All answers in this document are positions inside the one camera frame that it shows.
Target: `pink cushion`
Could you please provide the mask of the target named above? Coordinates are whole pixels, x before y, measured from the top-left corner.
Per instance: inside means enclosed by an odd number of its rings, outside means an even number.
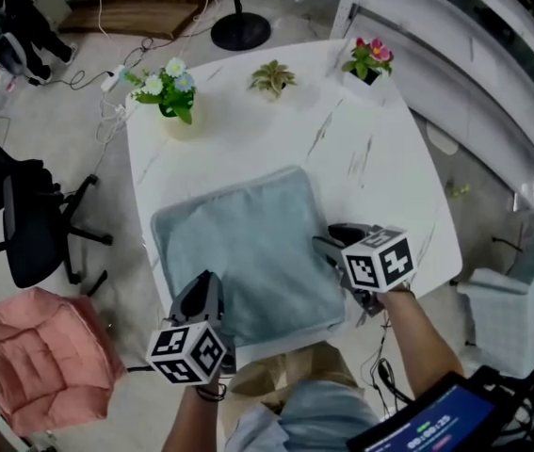
[[[0,410],[18,435],[106,418],[125,373],[87,297],[0,302]]]

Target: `white cable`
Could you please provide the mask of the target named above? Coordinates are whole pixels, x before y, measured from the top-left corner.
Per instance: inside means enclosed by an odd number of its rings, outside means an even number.
[[[217,19],[218,14],[220,13],[220,4],[218,3],[218,0],[214,0],[214,1],[215,1],[217,11],[214,17],[212,17],[212,22],[214,22]],[[210,0],[206,0],[205,4],[203,5],[202,13],[196,17],[193,17],[193,21],[195,22],[195,24],[193,25],[193,28],[191,29],[191,31],[189,32],[189,35],[187,36],[187,39],[185,40],[185,45],[183,46],[183,49],[181,50],[181,53],[179,54],[179,58],[183,58],[183,54],[185,53],[187,46],[189,45],[189,41],[195,34],[195,30],[198,28],[198,25],[202,21],[202,17],[204,13],[206,12],[206,9],[208,8],[209,3],[210,3]]]
[[[101,15],[103,12],[104,12],[104,0],[99,0],[99,16],[97,17],[97,25],[99,26],[99,29],[101,30],[101,32],[107,37],[107,39],[118,47],[118,61],[120,61],[121,56],[122,56],[122,48],[112,40],[109,34],[107,34],[107,32],[105,32],[104,28],[101,26]]]
[[[111,107],[116,108],[117,111],[114,114],[112,114],[111,116],[105,117],[104,116],[104,104],[107,104],[107,105],[109,105]],[[100,101],[99,109],[100,109],[100,113],[101,113],[101,119],[99,121],[99,124],[97,125],[97,129],[95,129],[95,140],[99,144],[101,144],[103,146],[103,149],[101,150],[101,155],[99,156],[99,160],[97,161],[97,165],[95,166],[93,174],[97,173],[97,170],[99,169],[99,167],[101,166],[102,161],[104,160],[105,151],[107,150],[107,145],[112,140],[114,140],[114,138],[116,137],[116,135],[118,134],[118,132],[121,129],[121,125],[128,121],[128,119],[135,113],[137,108],[138,108],[138,105],[135,106],[135,108],[133,109],[133,111],[130,114],[126,115],[126,109],[124,107],[122,107],[121,105],[113,105],[113,104],[109,103],[108,101],[106,101],[105,98],[103,98]],[[111,119],[116,119],[116,122],[114,122],[114,124],[107,130],[107,132],[104,135],[104,138],[100,139],[99,138],[99,130],[101,129],[102,124],[104,123],[104,121],[109,121]]]

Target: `white table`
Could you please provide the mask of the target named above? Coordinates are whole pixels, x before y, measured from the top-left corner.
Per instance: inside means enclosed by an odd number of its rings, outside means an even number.
[[[286,166],[308,173],[329,224],[392,224],[411,233],[420,297],[461,270],[453,221],[436,169],[409,109],[387,79],[379,102],[341,85],[348,40],[325,40],[234,56],[193,69],[206,103],[206,131],[196,139],[167,138],[153,105],[130,96],[128,144],[143,237],[163,307],[172,299],[150,220],[160,208],[249,181]],[[250,74],[278,59],[296,73],[297,87],[269,103],[248,91]],[[328,339],[357,326],[350,297],[347,320],[335,330],[237,350],[238,365]]]

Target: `black floor lamp base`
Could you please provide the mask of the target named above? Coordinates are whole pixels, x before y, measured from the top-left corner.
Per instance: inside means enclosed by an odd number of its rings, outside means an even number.
[[[212,27],[212,42],[225,50],[250,50],[270,37],[268,20],[255,13],[233,13]]]

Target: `folded towel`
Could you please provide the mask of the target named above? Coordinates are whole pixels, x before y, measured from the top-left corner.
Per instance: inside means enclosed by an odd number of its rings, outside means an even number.
[[[345,318],[335,271],[313,251],[324,234],[306,173],[289,168],[152,217],[170,293],[205,269],[222,280],[222,329],[238,347],[321,331]]]

